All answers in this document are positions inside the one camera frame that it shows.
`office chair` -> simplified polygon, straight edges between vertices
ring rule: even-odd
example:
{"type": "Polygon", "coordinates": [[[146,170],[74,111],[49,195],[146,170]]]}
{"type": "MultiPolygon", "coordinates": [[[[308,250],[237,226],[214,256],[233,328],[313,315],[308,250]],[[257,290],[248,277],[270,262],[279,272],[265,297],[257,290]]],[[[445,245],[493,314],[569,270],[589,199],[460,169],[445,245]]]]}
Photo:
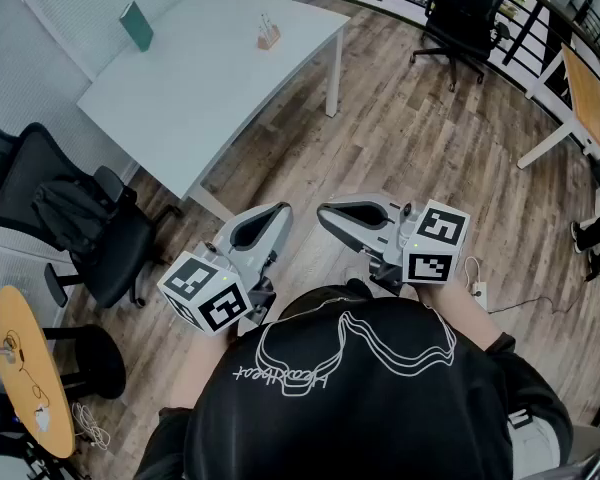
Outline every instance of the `office chair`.
{"type": "Polygon", "coordinates": [[[94,176],[78,169],[60,150],[47,129],[39,123],[27,126],[19,137],[0,130],[0,226],[31,235],[62,251],[55,236],[40,222],[32,207],[42,182],[77,180],[100,190],[117,213],[104,228],[98,242],[97,261],[83,263],[71,255],[77,275],[57,276],[53,266],[45,268],[45,280],[59,306],[67,303],[65,286],[84,283],[101,307],[111,307],[129,292],[131,302],[143,307],[136,297],[136,277],[146,261],[160,262],[154,254],[159,223],[170,213],[182,215],[169,205],[152,221],[135,205],[136,193],[106,167],[94,176]]]}
{"type": "Polygon", "coordinates": [[[426,31],[447,46],[417,50],[411,54],[411,63],[417,55],[446,55],[451,68],[449,90],[456,88],[456,60],[460,60],[478,74],[478,83],[484,73],[467,57],[485,62],[500,39],[509,39],[509,29],[495,17],[504,0],[427,0],[425,15],[429,18],[426,31]]]}

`yellow round table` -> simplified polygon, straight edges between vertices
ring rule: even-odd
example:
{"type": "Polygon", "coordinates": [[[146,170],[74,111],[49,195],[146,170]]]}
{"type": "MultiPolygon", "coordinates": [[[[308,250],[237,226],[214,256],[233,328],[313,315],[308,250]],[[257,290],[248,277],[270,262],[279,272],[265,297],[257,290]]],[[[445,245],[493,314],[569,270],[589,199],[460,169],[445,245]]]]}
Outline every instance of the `yellow round table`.
{"type": "Polygon", "coordinates": [[[69,457],[75,433],[62,380],[29,304],[13,286],[0,290],[0,348],[5,346],[15,362],[0,355],[0,377],[16,415],[45,450],[69,457]]]}

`power outlet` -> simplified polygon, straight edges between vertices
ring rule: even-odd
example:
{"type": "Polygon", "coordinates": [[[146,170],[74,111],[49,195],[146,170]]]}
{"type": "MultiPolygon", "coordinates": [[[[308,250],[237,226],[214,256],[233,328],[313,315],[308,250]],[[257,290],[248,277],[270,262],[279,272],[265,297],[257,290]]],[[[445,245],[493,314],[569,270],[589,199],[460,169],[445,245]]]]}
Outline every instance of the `power outlet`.
{"type": "Polygon", "coordinates": [[[471,295],[482,306],[482,309],[487,311],[487,283],[473,283],[471,285],[471,295]]]}

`white line drawing print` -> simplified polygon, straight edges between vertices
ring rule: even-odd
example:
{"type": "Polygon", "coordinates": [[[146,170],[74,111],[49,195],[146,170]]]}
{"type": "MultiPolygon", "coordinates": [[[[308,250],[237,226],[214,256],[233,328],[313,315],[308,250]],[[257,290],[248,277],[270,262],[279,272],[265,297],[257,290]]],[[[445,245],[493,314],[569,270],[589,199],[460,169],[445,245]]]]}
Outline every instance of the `white line drawing print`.
{"type": "MultiPolygon", "coordinates": [[[[312,311],[317,311],[325,304],[340,300],[347,299],[339,298],[326,301],[320,305],[320,307],[312,311]]],[[[255,367],[243,368],[240,366],[239,370],[233,373],[233,375],[236,380],[240,379],[240,377],[252,380],[262,379],[266,382],[267,386],[279,383],[284,396],[305,396],[315,386],[320,385],[323,389],[326,388],[329,376],[338,369],[338,366],[342,361],[344,348],[347,342],[347,334],[348,332],[351,332],[366,341],[371,352],[389,371],[401,377],[415,377],[435,364],[443,364],[446,366],[451,366],[453,364],[455,346],[457,343],[456,335],[444,319],[438,315],[437,312],[435,314],[444,329],[446,348],[432,346],[415,357],[408,357],[398,354],[384,344],[365,320],[357,319],[349,311],[345,311],[338,318],[338,352],[318,364],[312,370],[292,369],[286,362],[275,359],[267,353],[265,350],[267,335],[271,328],[281,321],[272,322],[267,325],[267,328],[260,337],[255,352],[255,367]]]]}

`black t-shirt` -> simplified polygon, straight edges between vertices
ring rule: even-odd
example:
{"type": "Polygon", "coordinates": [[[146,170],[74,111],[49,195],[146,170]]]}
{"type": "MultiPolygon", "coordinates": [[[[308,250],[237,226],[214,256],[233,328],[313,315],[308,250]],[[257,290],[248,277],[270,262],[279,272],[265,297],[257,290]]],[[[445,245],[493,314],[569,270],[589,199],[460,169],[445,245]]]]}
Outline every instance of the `black t-shirt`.
{"type": "Polygon", "coordinates": [[[564,463],[567,412],[513,343],[503,334],[484,352],[401,298],[262,326],[228,349],[188,413],[185,476],[510,479],[507,419],[520,408],[551,424],[564,463]]]}

